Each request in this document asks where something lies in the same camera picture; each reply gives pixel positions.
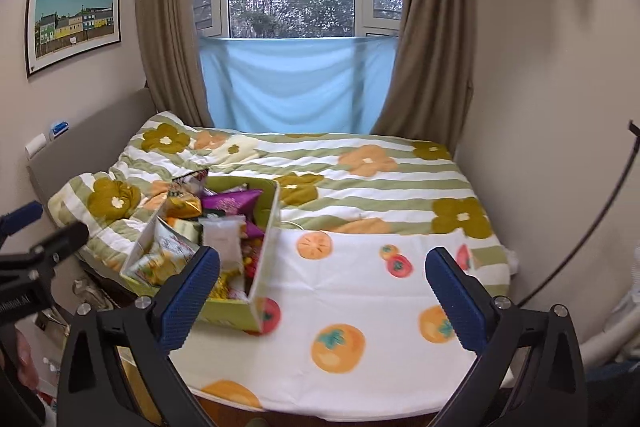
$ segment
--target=striped duvet cover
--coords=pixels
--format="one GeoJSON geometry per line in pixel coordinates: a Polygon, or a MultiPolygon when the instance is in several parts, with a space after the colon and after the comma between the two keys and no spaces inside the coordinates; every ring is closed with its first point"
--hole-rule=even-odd
{"type": "Polygon", "coordinates": [[[49,201],[57,224],[79,219],[88,251],[117,273],[162,200],[166,182],[208,168],[275,179],[283,227],[341,233],[446,234],[462,229],[469,263],[505,294],[504,251],[471,185],[433,142],[351,134],[243,134],[149,119],[108,172],[69,181],[49,201]]]}

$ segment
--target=blue cloth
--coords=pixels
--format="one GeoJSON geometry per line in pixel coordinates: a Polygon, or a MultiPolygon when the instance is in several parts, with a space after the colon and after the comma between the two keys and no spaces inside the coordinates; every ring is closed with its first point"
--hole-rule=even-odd
{"type": "Polygon", "coordinates": [[[368,134],[391,82],[396,37],[200,39],[216,127],[368,134]]]}

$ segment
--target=blue object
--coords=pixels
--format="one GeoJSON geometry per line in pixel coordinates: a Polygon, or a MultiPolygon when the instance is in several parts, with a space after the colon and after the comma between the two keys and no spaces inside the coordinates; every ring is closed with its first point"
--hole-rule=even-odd
{"type": "Polygon", "coordinates": [[[63,121],[60,122],[56,122],[54,124],[51,125],[51,131],[49,133],[49,137],[50,139],[56,139],[58,136],[60,136],[63,133],[66,133],[66,131],[69,130],[69,124],[63,121]]]}
{"type": "Polygon", "coordinates": [[[158,342],[165,352],[182,347],[215,281],[218,280],[220,256],[212,248],[206,250],[194,266],[191,266],[191,263],[187,265],[190,270],[187,279],[181,282],[180,289],[162,314],[162,333],[158,342]]]}
{"type": "Polygon", "coordinates": [[[391,82],[396,37],[200,39],[216,127],[369,134],[391,82]]]}
{"type": "Polygon", "coordinates": [[[485,315],[476,305],[474,297],[469,295],[460,280],[460,274],[463,277],[469,276],[455,264],[444,248],[434,248],[427,254],[424,270],[431,289],[451,322],[460,344],[468,351],[474,351],[480,355],[487,346],[486,320],[485,315]],[[458,268],[459,274],[452,269],[451,262],[444,257],[445,255],[458,268]]]}
{"type": "Polygon", "coordinates": [[[42,205],[37,201],[21,206],[18,210],[14,210],[11,214],[0,217],[0,235],[14,235],[31,223],[35,223],[42,217],[42,205]]]}

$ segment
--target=curtain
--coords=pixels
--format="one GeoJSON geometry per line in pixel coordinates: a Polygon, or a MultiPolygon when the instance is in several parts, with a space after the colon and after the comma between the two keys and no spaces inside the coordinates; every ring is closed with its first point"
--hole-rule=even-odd
{"type": "Polygon", "coordinates": [[[369,134],[396,37],[200,39],[209,110],[243,132],[369,134]]]}
{"type": "Polygon", "coordinates": [[[473,92],[476,0],[403,0],[389,94],[373,133],[454,151],[473,92]]]}
{"type": "Polygon", "coordinates": [[[151,96],[160,111],[212,127],[198,60],[192,0],[136,0],[138,39],[151,96]]]}

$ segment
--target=picture frame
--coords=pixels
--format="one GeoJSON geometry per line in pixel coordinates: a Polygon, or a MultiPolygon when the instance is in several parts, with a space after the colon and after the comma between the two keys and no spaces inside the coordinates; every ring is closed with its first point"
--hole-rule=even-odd
{"type": "Polygon", "coordinates": [[[27,0],[27,77],[71,57],[122,42],[120,0],[27,0]]]}

